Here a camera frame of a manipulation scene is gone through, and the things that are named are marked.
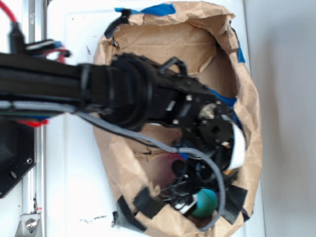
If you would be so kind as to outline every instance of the green ball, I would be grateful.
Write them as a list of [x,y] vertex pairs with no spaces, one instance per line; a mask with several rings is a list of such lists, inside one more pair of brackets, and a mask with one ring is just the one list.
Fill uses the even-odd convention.
[[210,189],[201,189],[197,193],[197,208],[192,215],[197,218],[207,218],[213,215],[218,206],[216,194]]

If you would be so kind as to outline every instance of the gray cable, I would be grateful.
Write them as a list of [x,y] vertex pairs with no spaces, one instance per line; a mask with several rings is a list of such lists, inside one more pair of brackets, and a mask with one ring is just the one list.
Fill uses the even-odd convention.
[[200,228],[201,231],[206,231],[209,228],[213,227],[215,222],[223,215],[224,213],[224,209],[225,209],[225,202],[226,202],[226,192],[225,192],[225,184],[224,184],[224,180],[222,177],[222,173],[220,171],[220,169],[218,168],[218,166],[214,163],[213,160],[211,160],[206,154],[204,154],[203,152],[193,149],[193,148],[175,148],[175,147],[170,147],[160,141],[157,141],[156,139],[153,139],[151,137],[147,137],[143,134],[131,131],[131,130],[127,130],[121,127],[118,127],[116,125],[113,125],[109,122],[106,122],[104,120],[101,120],[99,118],[93,117],[89,114],[86,113],[82,113],[79,112],[77,113],[77,115],[81,118],[83,118],[84,120],[87,120],[101,128],[105,128],[106,130],[112,131],[114,133],[118,133],[118,134],[122,134],[125,136],[129,136],[129,137],[133,137],[137,140],[144,140],[146,142],[150,142],[153,145],[167,151],[170,153],[188,153],[188,154],[192,154],[198,157],[201,157],[213,170],[214,174],[216,175],[217,178],[217,182],[218,182],[218,188],[219,188],[219,193],[220,193],[220,204],[218,207],[218,213],[215,216],[214,219],[212,219],[206,226]]
[[[27,101],[16,101],[16,102],[9,102],[9,101],[0,101],[0,109],[9,109],[14,108],[16,110],[33,110],[33,111],[55,111],[55,112],[68,112],[68,113],[74,113],[76,111],[75,107],[73,106],[67,106],[67,105],[60,105],[56,103],[43,103],[43,102],[27,102]],[[83,112],[77,112],[76,115],[83,118],[86,121],[91,122],[92,124],[95,124],[101,128],[104,128],[105,130],[112,131],[116,134],[121,134],[123,136],[132,137],[137,140],[143,140],[146,142],[150,142],[153,145],[156,145],[157,147],[161,148],[162,150],[165,150],[170,153],[188,153],[197,157],[202,158],[213,170],[214,174],[216,175],[217,182],[218,182],[218,188],[220,193],[220,204],[218,207],[218,213],[215,216],[213,220],[211,220],[206,226],[200,228],[201,231],[206,231],[209,228],[213,227],[215,222],[223,215],[224,209],[225,209],[225,202],[226,202],[226,193],[225,193],[225,184],[222,177],[222,173],[220,169],[217,167],[217,165],[213,162],[212,159],[210,159],[206,154],[203,152],[193,149],[193,148],[175,148],[168,146],[160,141],[157,141],[156,139],[153,139],[151,137],[147,137],[143,134],[124,129],[121,127],[118,127],[116,125],[113,125],[109,122],[106,122],[104,120],[101,120],[99,118],[96,118],[90,114],[83,113]]]

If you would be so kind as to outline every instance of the brown paper bag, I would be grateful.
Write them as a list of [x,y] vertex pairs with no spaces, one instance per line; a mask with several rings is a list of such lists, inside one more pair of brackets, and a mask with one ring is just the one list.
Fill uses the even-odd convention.
[[[189,75],[223,96],[237,97],[234,111],[242,124],[247,150],[234,185],[248,190],[243,208],[251,216],[262,165],[261,115],[256,87],[245,65],[238,62],[238,39],[230,27],[234,15],[222,6],[206,2],[173,5],[176,13],[167,16],[131,15],[129,24],[119,25],[113,38],[100,39],[94,62],[108,65],[113,55],[124,52],[145,55],[158,63],[176,56],[186,62]],[[169,145],[181,136],[179,129],[155,125],[146,125],[141,133]],[[115,201],[124,197],[133,212],[133,201],[143,187],[149,187],[151,196],[157,197],[159,187],[174,178],[170,164],[179,158],[177,155],[99,128],[95,128],[95,137]],[[141,212],[135,218],[145,227],[145,234],[155,237],[227,237],[244,223],[240,213],[233,225],[220,218],[203,233],[168,204],[153,218]]]

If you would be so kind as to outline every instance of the red cable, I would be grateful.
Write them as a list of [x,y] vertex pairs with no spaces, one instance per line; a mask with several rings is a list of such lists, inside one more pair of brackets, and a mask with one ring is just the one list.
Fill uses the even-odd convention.
[[15,16],[13,15],[12,11],[0,0],[0,8],[8,15],[12,22],[17,22]]
[[64,54],[62,54],[63,52],[66,52],[67,50],[64,48],[64,47],[62,47],[62,48],[59,48],[59,49],[53,49],[53,50],[50,50],[50,51],[46,51],[44,54],[45,55],[49,55],[49,54],[51,54],[51,53],[54,53],[54,52],[60,52],[60,54],[59,54],[59,57],[56,59],[56,62],[59,62],[59,63],[66,63],[66,61],[65,61],[65,55]]

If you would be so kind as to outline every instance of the blue tape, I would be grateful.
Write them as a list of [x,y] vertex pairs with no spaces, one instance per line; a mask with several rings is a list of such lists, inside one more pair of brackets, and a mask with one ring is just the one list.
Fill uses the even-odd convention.
[[[118,7],[114,8],[116,12],[122,12],[124,8]],[[169,14],[174,14],[176,10],[174,9],[173,4],[160,4],[160,5],[155,5],[151,7],[147,7],[141,11],[136,11],[136,10],[131,10],[131,14],[151,14],[151,15],[156,15],[156,16],[166,16]]]
[[219,93],[217,93],[215,90],[210,89],[210,91],[212,91],[212,93],[221,101],[223,101],[225,104],[227,104],[230,108],[232,108],[234,106],[234,103],[236,103],[237,98],[228,98],[228,97],[224,97],[222,95],[220,95]]
[[239,63],[245,63],[246,60],[243,56],[243,53],[242,53],[242,50],[241,50],[241,46],[240,46],[240,42],[238,41],[238,45],[239,45],[239,49],[238,49],[238,52],[237,52],[237,56],[238,56],[238,62]]

